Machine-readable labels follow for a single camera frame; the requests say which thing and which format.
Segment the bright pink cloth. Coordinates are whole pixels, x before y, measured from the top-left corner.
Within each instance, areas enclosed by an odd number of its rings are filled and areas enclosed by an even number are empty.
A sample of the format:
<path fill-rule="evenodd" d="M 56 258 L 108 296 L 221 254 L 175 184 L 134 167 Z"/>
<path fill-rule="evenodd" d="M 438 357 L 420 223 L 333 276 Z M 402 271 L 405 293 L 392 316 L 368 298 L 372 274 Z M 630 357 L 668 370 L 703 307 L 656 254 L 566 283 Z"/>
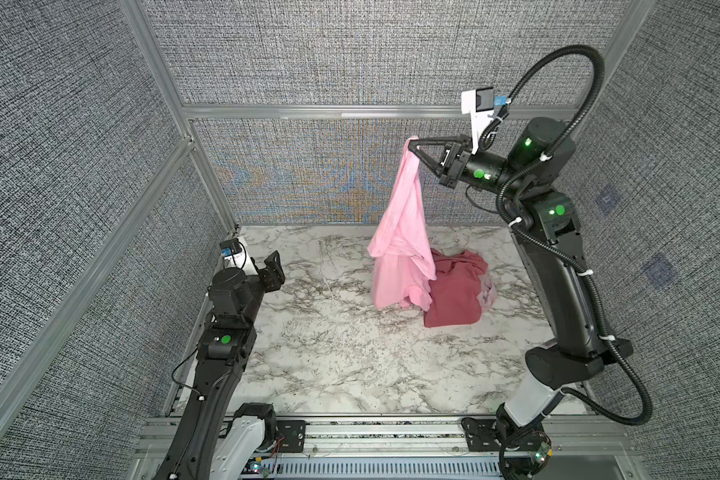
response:
<path fill-rule="evenodd" d="M 378 309 L 396 304 L 426 312 L 432 305 L 430 283 L 436 269 L 419 166 L 419 158 L 405 147 L 388 206 L 367 248 L 374 259 L 371 299 Z"/>

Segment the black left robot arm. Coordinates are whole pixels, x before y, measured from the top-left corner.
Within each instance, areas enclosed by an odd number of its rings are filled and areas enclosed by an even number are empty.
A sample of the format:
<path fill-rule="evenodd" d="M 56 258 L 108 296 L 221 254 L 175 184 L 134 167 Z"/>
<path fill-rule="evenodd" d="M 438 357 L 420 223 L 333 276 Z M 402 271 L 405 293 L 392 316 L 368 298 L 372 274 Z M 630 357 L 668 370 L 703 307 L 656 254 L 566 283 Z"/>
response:
<path fill-rule="evenodd" d="M 217 272 L 207 288 L 212 304 L 197 345 L 189 401 L 157 479 L 209 479 L 224 417 L 257 338 L 255 320 L 265 294 L 285 283 L 280 253 L 253 274 L 239 267 Z"/>

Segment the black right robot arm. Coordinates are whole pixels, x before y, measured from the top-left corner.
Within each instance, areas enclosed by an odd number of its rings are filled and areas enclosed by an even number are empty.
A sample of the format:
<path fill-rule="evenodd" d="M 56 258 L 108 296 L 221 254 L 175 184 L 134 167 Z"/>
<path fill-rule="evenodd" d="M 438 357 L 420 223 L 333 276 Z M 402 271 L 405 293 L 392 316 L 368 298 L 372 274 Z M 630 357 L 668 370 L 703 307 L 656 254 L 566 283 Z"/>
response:
<path fill-rule="evenodd" d="M 462 422 L 468 439 L 497 453 L 502 478 L 520 479 L 545 468 L 551 441 L 542 423 L 563 399 L 573 397 L 597 414 L 631 426 L 649 420 L 653 405 L 627 362 L 631 342 L 615 336 L 605 319 L 586 265 L 575 208 L 552 186 L 575 152 L 575 124 L 536 117 L 505 157 L 482 145 L 498 124 L 493 120 L 476 140 L 465 135 L 424 138 L 411 141 L 408 149 L 441 184 L 452 188 L 463 182 L 495 194 L 496 211 L 509 228 L 551 326 L 552 339 L 526 352 L 526 376 L 498 407 L 493 423 L 472 418 Z M 612 364 L 637 388 L 641 410 L 633 417 L 607 410 L 577 388 Z"/>

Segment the dark rose cloth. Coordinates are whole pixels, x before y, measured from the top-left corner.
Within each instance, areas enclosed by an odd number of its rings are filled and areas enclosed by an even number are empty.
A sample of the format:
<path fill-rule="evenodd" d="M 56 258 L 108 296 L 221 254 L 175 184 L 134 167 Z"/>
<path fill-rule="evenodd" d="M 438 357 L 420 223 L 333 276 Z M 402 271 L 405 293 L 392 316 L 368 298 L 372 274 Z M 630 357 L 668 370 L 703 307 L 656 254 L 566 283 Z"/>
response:
<path fill-rule="evenodd" d="M 436 249 L 431 253 L 436 278 L 429 282 L 432 302 L 424 313 L 424 326 L 439 328 L 477 323 L 483 314 L 479 297 L 488 263 L 468 250 L 456 255 L 446 255 Z"/>

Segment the pale mauve cloth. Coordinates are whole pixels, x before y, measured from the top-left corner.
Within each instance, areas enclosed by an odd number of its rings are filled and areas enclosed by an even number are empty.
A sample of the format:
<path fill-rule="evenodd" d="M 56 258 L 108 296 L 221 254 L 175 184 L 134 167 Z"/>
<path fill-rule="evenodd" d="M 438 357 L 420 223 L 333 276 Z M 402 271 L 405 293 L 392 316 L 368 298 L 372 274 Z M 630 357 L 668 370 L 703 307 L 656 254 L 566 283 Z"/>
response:
<path fill-rule="evenodd" d="M 490 273 L 479 277 L 480 291 L 477 300 L 483 311 L 490 311 L 497 299 L 497 290 Z"/>

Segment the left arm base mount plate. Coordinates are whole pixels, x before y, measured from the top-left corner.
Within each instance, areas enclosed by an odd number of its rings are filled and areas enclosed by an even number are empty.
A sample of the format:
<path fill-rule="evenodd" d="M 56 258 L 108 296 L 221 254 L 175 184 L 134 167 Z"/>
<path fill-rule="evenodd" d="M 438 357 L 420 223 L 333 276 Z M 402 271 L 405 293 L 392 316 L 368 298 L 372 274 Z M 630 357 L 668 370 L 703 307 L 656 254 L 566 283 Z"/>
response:
<path fill-rule="evenodd" d="M 306 421 L 278 420 L 276 426 L 279 453 L 302 453 L 304 451 Z"/>

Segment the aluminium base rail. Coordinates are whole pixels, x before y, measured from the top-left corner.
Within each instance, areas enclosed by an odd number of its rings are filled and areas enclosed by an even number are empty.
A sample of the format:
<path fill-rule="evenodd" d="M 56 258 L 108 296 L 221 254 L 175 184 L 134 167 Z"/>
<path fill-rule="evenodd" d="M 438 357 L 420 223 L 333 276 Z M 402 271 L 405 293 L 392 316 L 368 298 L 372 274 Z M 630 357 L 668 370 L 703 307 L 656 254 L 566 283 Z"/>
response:
<path fill-rule="evenodd" d="M 555 415 L 506 453 L 469 452 L 463 417 L 487 415 L 243 414 L 222 425 L 209 479 L 498 479 L 512 461 L 520 479 L 646 479 L 626 429 L 591 415 Z M 276 422 L 304 420 L 302 453 L 279 453 Z M 179 426 L 157 418 L 142 430 L 127 473 L 157 479 Z"/>

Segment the aluminium enclosure frame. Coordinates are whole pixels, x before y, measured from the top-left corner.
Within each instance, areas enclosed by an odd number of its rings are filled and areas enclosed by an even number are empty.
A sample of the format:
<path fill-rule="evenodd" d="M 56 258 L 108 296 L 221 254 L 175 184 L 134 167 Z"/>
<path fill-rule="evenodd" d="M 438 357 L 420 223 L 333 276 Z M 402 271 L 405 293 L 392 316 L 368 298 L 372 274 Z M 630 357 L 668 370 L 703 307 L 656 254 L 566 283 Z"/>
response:
<path fill-rule="evenodd" d="M 157 219 L 199 206 L 229 226 L 232 207 L 191 124 L 213 116 L 444 120 L 455 90 L 433 50 L 464 27 L 482 73 L 515 79 L 519 52 L 566 42 L 606 47 L 627 1 L 278 1 L 284 62 L 325 41 L 322 59 L 264 99 L 197 101 L 165 52 L 161 1 L 0 1 L 0 450 L 35 389 L 20 377 L 43 329 L 106 249 L 129 253 Z"/>

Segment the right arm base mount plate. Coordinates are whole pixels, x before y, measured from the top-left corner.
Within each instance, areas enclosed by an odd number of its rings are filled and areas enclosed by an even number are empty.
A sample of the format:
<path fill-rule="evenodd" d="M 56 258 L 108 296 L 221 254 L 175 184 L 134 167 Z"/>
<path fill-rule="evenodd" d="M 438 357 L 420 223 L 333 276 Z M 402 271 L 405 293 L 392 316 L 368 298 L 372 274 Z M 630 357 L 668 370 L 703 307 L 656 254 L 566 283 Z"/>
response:
<path fill-rule="evenodd" d="M 498 452 L 501 448 L 494 417 L 463 417 L 460 426 L 469 452 Z"/>

